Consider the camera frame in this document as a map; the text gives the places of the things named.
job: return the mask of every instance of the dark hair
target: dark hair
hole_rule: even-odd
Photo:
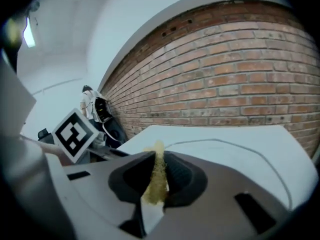
[[[84,93],[85,91],[92,91],[92,88],[91,88],[89,85],[85,85],[85,86],[82,88],[82,92]]]

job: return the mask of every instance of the person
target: person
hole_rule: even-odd
[[[82,114],[89,120],[89,122],[99,131],[105,132],[102,123],[96,122],[93,116],[92,98],[100,97],[105,100],[102,94],[98,91],[93,90],[90,86],[85,85],[82,88],[80,108]]]

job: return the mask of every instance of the black slot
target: black slot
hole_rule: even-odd
[[[73,180],[80,179],[80,178],[83,178],[83,177],[86,177],[89,175],[90,175],[90,173],[84,170],[84,171],[68,174],[67,177],[69,178],[70,181],[73,181]]]
[[[258,234],[262,234],[276,224],[276,221],[249,193],[237,194],[234,198]]]

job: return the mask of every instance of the fluorescent light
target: fluorescent light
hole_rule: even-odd
[[[26,28],[25,28],[25,30],[24,30],[24,32],[23,32],[23,37],[24,37],[24,40],[25,40],[25,42],[26,42],[26,45],[27,45],[29,48],[36,46],[34,37],[33,37],[32,32],[31,32],[31,27],[30,27],[30,20],[29,20],[29,18],[26,18]]]

